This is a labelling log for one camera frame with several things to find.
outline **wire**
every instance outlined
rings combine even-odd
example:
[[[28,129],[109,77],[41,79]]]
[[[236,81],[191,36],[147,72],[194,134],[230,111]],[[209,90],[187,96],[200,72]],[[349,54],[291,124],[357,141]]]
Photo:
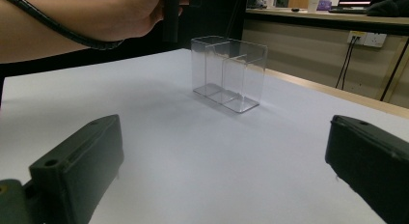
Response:
[[[351,46],[351,50],[349,51],[348,63],[346,64],[345,72],[343,73],[343,79],[342,79],[342,87],[341,87],[341,90],[343,90],[343,85],[345,84],[346,72],[348,71],[349,61],[351,60],[351,56],[352,56],[352,50],[354,50],[355,43],[356,43],[356,41],[357,41],[358,39],[359,39],[359,37],[357,37],[354,41],[351,40],[352,46]]]
[[[335,86],[335,88],[338,88],[338,85],[340,84],[340,80],[342,78],[342,74],[343,74],[343,79],[342,79],[342,87],[341,89],[343,90],[343,85],[345,82],[345,75],[346,75],[346,71],[348,70],[349,67],[349,61],[351,60],[351,55],[352,55],[352,49],[356,43],[356,41],[359,39],[360,37],[352,37],[351,42],[349,43],[348,46],[348,51],[346,52],[346,56],[345,56],[345,60],[343,61],[343,66],[340,72],[340,76],[338,77],[338,81],[337,81],[337,85]]]
[[[19,7],[22,11],[25,13],[29,14],[42,24],[46,25],[50,29],[56,31],[57,33],[61,34],[62,36],[74,41],[81,43],[83,45],[86,45],[90,48],[94,49],[99,49],[99,50],[106,50],[106,49],[112,49],[118,47],[123,41],[118,41],[118,42],[101,42],[97,41],[94,39],[90,39],[87,37],[84,37],[80,34],[77,34],[71,30],[69,30],[67,27],[61,25],[57,21],[51,19],[48,17],[46,14],[38,10],[36,7],[34,7],[32,4],[30,4],[26,0],[7,0],[17,7]]]

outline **screw hole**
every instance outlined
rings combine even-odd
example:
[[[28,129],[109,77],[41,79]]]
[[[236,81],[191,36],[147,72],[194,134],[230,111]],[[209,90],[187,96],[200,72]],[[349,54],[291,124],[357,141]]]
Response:
[[[56,165],[57,163],[58,163],[57,159],[50,159],[47,162],[45,162],[44,165],[47,166],[47,167],[51,167],[51,166]]]

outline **clear plastic box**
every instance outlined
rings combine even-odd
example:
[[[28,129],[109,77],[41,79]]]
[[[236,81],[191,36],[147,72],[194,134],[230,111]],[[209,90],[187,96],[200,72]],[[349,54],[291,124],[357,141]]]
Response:
[[[238,113],[259,105],[267,46],[216,36],[191,44],[194,92]]]

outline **human arm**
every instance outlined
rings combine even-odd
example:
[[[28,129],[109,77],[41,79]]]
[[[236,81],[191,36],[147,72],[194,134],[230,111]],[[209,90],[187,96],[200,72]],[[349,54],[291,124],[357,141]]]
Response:
[[[163,18],[161,0],[27,0],[82,36],[119,41],[145,36]],[[0,0],[0,63],[26,61],[81,50],[73,42]]]

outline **wooden desk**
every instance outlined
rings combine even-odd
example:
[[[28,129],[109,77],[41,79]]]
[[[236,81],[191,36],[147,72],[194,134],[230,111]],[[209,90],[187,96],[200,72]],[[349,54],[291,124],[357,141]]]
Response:
[[[409,120],[270,73],[241,115],[192,92],[188,50],[6,78],[0,178],[27,182],[36,159],[119,114],[125,160],[92,224],[384,223],[325,163],[330,120],[406,141]]]

